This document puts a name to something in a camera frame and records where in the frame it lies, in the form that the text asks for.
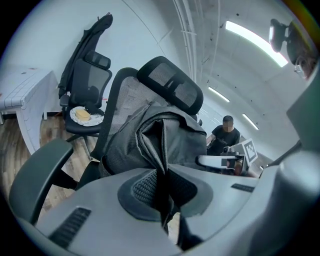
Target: bread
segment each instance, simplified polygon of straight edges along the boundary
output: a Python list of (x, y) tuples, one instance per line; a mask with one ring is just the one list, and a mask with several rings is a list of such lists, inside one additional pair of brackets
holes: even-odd
[(75, 111), (75, 116), (81, 121), (89, 121), (90, 114), (84, 109), (77, 109)]

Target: white table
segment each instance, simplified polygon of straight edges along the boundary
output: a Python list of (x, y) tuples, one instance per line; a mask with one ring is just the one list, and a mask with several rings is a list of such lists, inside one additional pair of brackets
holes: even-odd
[(42, 116), (47, 119), (48, 96), (57, 85), (51, 70), (10, 66), (0, 71), (0, 122), (3, 124), (1, 111), (16, 112), (30, 154), (40, 148)]

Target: man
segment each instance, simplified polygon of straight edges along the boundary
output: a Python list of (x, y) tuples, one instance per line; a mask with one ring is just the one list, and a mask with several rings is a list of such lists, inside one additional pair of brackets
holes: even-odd
[(209, 147), (206, 150), (208, 156), (220, 156), (224, 147), (231, 147), (239, 143), (240, 132), (234, 128), (234, 119), (230, 115), (223, 118), (222, 125), (217, 126), (206, 139)]

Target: chair headrest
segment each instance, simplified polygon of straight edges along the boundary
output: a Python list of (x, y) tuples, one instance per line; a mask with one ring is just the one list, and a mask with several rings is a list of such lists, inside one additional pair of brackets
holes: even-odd
[(111, 60), (103, 56), (100, 53), (97, 53), (94, 50), (89, 51), (83, 58), (86, 62), (95, 65), (103, 70), (108, 70), (111, 65)]
[(137, 73), (140, 83), (190, 116), (199, 112), (204, 95), (194, 81), (163, 56), (147, 62)]

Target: wooden floor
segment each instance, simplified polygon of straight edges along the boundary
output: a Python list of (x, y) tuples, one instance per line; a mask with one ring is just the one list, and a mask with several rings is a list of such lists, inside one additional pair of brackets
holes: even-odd
[[(66, 140), (71, 136), (72, 134), (65, 130), (62, 117), (48, 117), (48, 120), (43, 120), (41, 123), (41, 146), (55, 138)], [(97, 138), (88, 137), (88, 141), (92, 151)], [(86, 166), (89, 164), (89, 157), (85, 141), (82, 138), (74, 140), (72, 145), (74, 152), (65, 164), (65, 172), (76, 181), (79, 181)], [(6, 198), (9, 196), (9, 191), (17, 172), (29, 157), (30, 153), (21, 135), (18, 121), (16, 119), (6, 120), (3, 125), (0, 125), (0, 189)], [(73, 190), (71, 189), (53, 185), (44, 201), (40, 218), (50, 208), (59, 204), (72, 193)], [(175, 243), (179, 232), (179, 218), (180, 215), (176, 214), (168, 224), (169, 237)]]

